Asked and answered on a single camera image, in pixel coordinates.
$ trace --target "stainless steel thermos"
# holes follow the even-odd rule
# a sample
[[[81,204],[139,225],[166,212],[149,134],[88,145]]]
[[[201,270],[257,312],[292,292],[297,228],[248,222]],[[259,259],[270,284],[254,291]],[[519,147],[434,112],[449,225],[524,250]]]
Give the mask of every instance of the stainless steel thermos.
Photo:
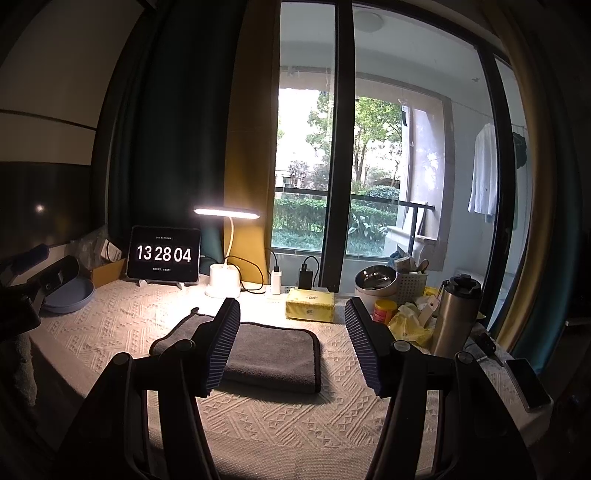
[[[482,287],[466,274],[450,278],[442,287],[431,353],[453,358],[464,348],[464,343],[476,323]]]

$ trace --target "cardboard box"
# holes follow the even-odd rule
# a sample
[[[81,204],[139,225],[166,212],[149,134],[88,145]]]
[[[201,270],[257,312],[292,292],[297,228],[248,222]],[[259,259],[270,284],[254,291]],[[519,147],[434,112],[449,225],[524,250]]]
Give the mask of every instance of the cardboard box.
[[[103,285],[107,285],[107,283],[120,279],[125,272],[126,261],[126,258],[122,258],[117,262],[93,268],[90,271],[90,280],[95,288],[102,287]]]

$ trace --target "dark green curtain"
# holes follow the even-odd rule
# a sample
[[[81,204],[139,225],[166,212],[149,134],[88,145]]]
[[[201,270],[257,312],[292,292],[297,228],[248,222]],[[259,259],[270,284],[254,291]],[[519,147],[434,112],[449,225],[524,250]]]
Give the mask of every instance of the dark green curtain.
[[[109,172],[109,233],[126,248],[134,225],[202,229],[202,254],[221,261],[226,132],[246,0],[159,2],[134,60]],[[210,261],[202,261],[209,272]]]
[[[560,339],[571,301],[582,231],[582,191],[574,142],[569,123],[564,120],[564,99],[558,81],[537,37],[532,35],[528,40],[537,66],[543,72],[540,78],[544,89],[552,92],[546,100],[560,165],[556,169],[557,213],[550,244],[552,259],[542,277],[530,319],[511,353],[517,358],[527,358],[540,373]]]

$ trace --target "desk lamp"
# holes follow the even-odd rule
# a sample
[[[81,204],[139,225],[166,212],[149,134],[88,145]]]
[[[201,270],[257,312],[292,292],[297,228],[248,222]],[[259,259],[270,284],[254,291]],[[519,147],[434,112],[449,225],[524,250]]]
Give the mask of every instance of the desk lamp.
[[[209,267],[209,285],[205,288],[205,294],[216,299],[225,299],[233,297],[235,299],[240,295],[240,272],[235,265],[228,264],[228,255],[232,249],[234,240],[234,218],[244,218],[255,220],[260,217],[259,214],[241,208],[225,207],[196,207],[195,213],[198,215],[212,215],[228,217],[232,227],[230,233],[230,243],[224,257],[223,264],[212,264]]]

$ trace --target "black window frame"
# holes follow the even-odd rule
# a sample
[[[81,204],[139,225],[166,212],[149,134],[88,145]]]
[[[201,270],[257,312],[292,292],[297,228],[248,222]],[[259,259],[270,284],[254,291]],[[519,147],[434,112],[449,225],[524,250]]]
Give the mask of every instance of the black window frame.
[[[346,258],[347,228],[355,121],[355,35],[352,0],[286,0],[335,6],[335,105],[330,176],[320,263],[319,286],[338,292]],[[495,57],[510,65],[507,55],[486,39],[422,7],[401,0],[359,1],[436,27],[472,45],[480,59],[491,101],[497,148],[498,195],[491,253],[483,285],[481,312],[490,318],[505,274],[515,215],[515,154],[511,118]]]

